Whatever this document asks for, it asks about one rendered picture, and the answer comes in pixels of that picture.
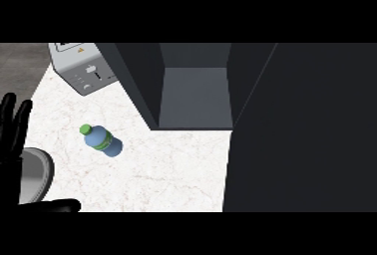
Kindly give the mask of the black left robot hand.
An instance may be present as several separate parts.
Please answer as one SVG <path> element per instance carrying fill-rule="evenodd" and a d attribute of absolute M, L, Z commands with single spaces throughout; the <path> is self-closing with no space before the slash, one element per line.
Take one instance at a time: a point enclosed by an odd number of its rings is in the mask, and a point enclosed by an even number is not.
<path fill-rule="evenodd" d="M 19 203 L 22 178 L 22 150 L 27 131 L 32 101 L 24 100 L 14 109 L 16 95 L 7 93 L 0 103 L 0 174 L 4 176 L 4 191 L 0 209 L 8 213 L 78 212 L 81 203 L 73 198 Z"/>

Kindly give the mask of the blue water bottle green cap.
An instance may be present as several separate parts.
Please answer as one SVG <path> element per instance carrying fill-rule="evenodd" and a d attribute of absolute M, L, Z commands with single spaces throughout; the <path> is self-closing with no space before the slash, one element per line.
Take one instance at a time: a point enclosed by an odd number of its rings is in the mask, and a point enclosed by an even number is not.
<path fill-rule="evenodd" d="M 107 157 L 115 157 L 121 153 L 122 142 L 101 126 L 84 124 L 79 126 L 79 133 L 84 136 L 85 145 Z"/>

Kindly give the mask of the dark grey cabinet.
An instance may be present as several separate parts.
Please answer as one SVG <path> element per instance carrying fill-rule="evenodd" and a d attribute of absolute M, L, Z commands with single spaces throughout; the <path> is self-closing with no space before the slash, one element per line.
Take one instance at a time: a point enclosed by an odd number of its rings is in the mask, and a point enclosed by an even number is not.
<path fill-rule="evenodd" d="M 152 130 L 231 130 L 271 43 L 100 43 Z"/>

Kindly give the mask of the grey round pan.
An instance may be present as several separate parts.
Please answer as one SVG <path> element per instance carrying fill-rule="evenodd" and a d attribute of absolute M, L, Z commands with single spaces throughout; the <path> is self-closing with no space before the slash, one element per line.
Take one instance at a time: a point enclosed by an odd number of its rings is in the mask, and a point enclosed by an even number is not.
<path fill-rule="evenodd" d="M 24 147 L 22 151 L 20 204 L 42 200 L 53 176 L 54 162 L 50 154 L 36 147 Z"/>

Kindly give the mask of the silver toaster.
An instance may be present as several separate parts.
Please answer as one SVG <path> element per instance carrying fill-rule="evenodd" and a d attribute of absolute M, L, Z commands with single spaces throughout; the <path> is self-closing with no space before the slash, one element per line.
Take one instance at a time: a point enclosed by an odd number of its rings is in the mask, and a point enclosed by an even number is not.
<path fill-rule="evenodd" d="M 94 43 L 48 43 L 53 70 L 84 97 L 118 79 Z"/>

